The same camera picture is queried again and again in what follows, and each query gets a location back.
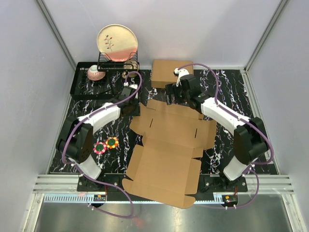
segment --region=decorative plate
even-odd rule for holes
[[[97,36],[97,45],[112,61],[126,61],[137,51],[135,34],[127,27],[111,24],[104,27]]]

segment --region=orange poker chip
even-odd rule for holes
[[[118,141],[118,139],[116,137],[109,137],[106,140],[106,146],[109,149],[116,148],[117,146],[119,146],[119,141]]]

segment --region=pink bowl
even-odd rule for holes
[[[97,65],[92,65],[87,71],[89,80],[98,81],[105,77],[105,72],[99,72]]]

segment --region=dish rack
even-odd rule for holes
[[[108,100],[114,97],[114,88],[111,76],[98,81],[91,81],[87,77],[87,71],[96,62],[78,62],[70,94],[74,100]]]
[[[131,72],[138,70],[138,56],[137,51],[130,53],[129,59],[131,63],[126,61],[112,61],[106,53],[99,53],[98,55],[98,71],[99,72]]]

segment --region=flattened cardboard box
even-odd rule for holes
[[[197,192],[203,150],[213,148],[216,121],[199,120],[200,114],[181,105],[149,100],[141,105],[130,128],[143,135],[136,145],[123,179],[133,195],[179,208],[188,208]]]
[[[152,88],[165,88],[165,85],[172,84],[177,81],[174,70],[185,64],[192,64],[192,61],[155,59],[153,61],[153,69],[151,74]],[[185,67],[190,74],[193,74],[193,66]]]

